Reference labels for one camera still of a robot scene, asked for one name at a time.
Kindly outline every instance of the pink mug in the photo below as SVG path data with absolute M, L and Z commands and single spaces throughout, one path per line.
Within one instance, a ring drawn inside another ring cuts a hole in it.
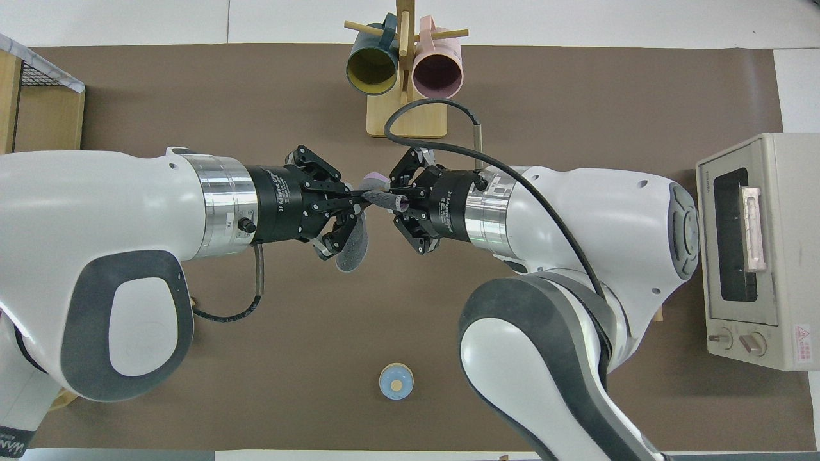
M 434 32 L 447 29 L 435 27 L 433 16 L 421 19 L 416 58 L 412 63 L 412 84 L 425 98 L 452 98 L 464 81 L 461 43 L 458 39 L 433 40 Z

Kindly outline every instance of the black cable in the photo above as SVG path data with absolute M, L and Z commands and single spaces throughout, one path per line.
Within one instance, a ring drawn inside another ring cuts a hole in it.
M 243 318 L 251 315 L 253 313 L 253 311 L 256 310 L 257 306 L 259 305 L 259 301 L 261 299 L 262 299 L 262 296 L 256 295 L 253 298 L 253 302 L 251 303 L 251 305 L 248 306 L 248 308 L 246 308 L 241 313 L 238 313 L 238 314 L 235 314 L 235 315 L 232 315 L 232 316 L 229 316 L 229 317 L 219 317 L 217 315 L 211 315 L 211 314 L 203 312 L 203 311 L 201 311 L 197 308 L 193 308 L 193 310 L 194 310 L 194 313 L 196 315 L 198 315 L 198 316 L 200 316 L 204 319 L 210 320 L 211 322 L 221 322 L 221 323 L 236 322 L 237 320 L 243 319 Z
M 598 276 L 595 275 L 595 271 L 592 269 L 592 265 L 590 264 L 590 260 L 587 259 L 586 254 L 584 254 L 584 250 L 581 249 L 581 246 L 578 244 L 578 241 L 575 239 L 575 236 L 567 227 L 567 224 L 561 219 L 558 212 L 555 211 L 552 204 L 544 197 L 544 195 L 539 192 L 538 189 L 535 188 L 534 185 L 530 181 L 528 181 L 521 173 L 518 171 L 513 170 L 507 164 L 501 162 L 500 160 L 496 160 L 495 158 L 485 154 L 473 150 L 471 148 L 465 148 L 463 146 L 457 146 L 455 144 L 447 144 L 447 143 L 438 143 L 435 141 L 426 141 L 423 139 L 409 139 L 404 138 L 403 136 L 398 136 L 393 134 L 390 130 L 393 127 L 393 124 L 398 120 L 399 117 L 404 115 L 406 112 L 412 110 L 413 108 L 424 106 L 427 104 L 447 104 L 448 106 L 452 106 L 464 112 L 470 120 L 472 121 L 473 125 L 480 125 L 478 121 L 478 117 L 470 111 L 467 107 L 463 106 L 460 103 L 453 101 L 452 99 L 446 98 L 430 98 L 430 99 L 419 99 L 418 101 L 414 101 L 412 103 L 405 104 L 402 106 L 398 111 L 396 111 L 385 123 L 385 136 L 387 139 L 393 141 L 396 144 L 402 144 L 404 146 L 412 147 L 412 148 L 430 148 L 430 149 L 438 149 L 444 150 L 452 153 L 459 153 L 461 155 L 475 158 L 476 160 L 480 160 L 484 163 L 492 165 L 493 167 L 498 168 L 499 170 L 503 171 L 510 175 L 514 180 L 521 183 L 525 189 L 530 191 L 530 194 L 535 197 L 535 200 L 541 205 L 541 207 L 546 210 L 549 216 L 555 221 L 556 226 L 563 234 L 564 238 L 567 239 L 569 246 L 572 248 L 572 251 L 575 252 L 575 255 L 578 257 L 578 261 L 581 262 L 581 266 L 584 268 L 586 275 L 590 278 L 590 283 L 592 283 L 592 287 L 595 290 L 595 293 L 598 294 L 601 298 L 606 299 L 606 295 L 604 293 L 604 287 L 601 285 L 601 280 L 599 280 Z
M 256 310 L 257 306 L 259 305 L 259 301 L 262 300 L 262 295 L 265 293 L 265 254 L 262 252 L 262 242 L 253 243 L 253 254 L 256 258 L 257 274 L 256 296 L 253 298 L 253 302 L 241 313 L 234 314 L 228 317 L 220 317 L 218 315 L 206 313 L 204 311 L 192 307 L 191 309 L 194 311 L 195 315 L 198 315 L 206 320 L 210 320 L 211 322 L 228 323 L 241 320 L 251 315 L 253 311 Z
M 14 326 L 14 339 L 17 341 L 17 348 L 20 349 L 20 352 L 23 354 L 23 357 L 25 357 L 25 359 L 28 360 L 29 363 L 31 363 L 32 367 L 35 367 L 41 372 L 48 374 L 48 372 L 43 370 L 43 367 L 40 367 L 40 364 L 37 363 L 36 360 L 34 360 L 34 357 L 32 357 L 31 354 L 29 354 L 29 350 L 25 347 L 25 343 L 23 342 L 23 333 L 20 331 L 20 328 L 17 328 L 17 325 L 15 325 L 14 323 L 12 323 L 12 325 Z

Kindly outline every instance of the wooden mug rack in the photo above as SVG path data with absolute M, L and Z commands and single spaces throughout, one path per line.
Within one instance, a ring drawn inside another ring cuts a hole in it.
M 415 0 L 396 0 L 396 17 L 399 19 L 399 68 L 396 85 L 385 94 L 367 97 L 367 133 L 370 136 L 385 137 L 385 122 L 403 105 L 423 99 L 412 84 L 412 64 L 416 56 L 416 2 Z M 365 34 L 381 36 L 382 30 L 369 25 L 345 21 L 344 27 Z M 435 39 L 467 37 L 469 30 L 448 30 L 433 33 Z M 442 138 L 447 134 L 447 107 L 443 104 L 429 104 L 417 107 L 404 114 L 393 125 L 393 132 L 408 138 Z

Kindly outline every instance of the dark green mug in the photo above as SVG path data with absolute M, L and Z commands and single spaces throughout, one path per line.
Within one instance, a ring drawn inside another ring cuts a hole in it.
M 348 81 L 364 94 L 384 94 L 396 84 L 399 70 L 399 44 L 396 36 L 396 15 L 387 13 L 382 24 L 369 24 L 382 29 L 380 37 L 359 32 L 348 57 Z

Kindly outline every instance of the small blue container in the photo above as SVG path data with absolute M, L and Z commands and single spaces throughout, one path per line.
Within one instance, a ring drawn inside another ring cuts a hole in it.
M 401 400 L 412 391 L 412 372 L 403 363 L 391 363 L 381 371 L 379 388 L 391 400 Z

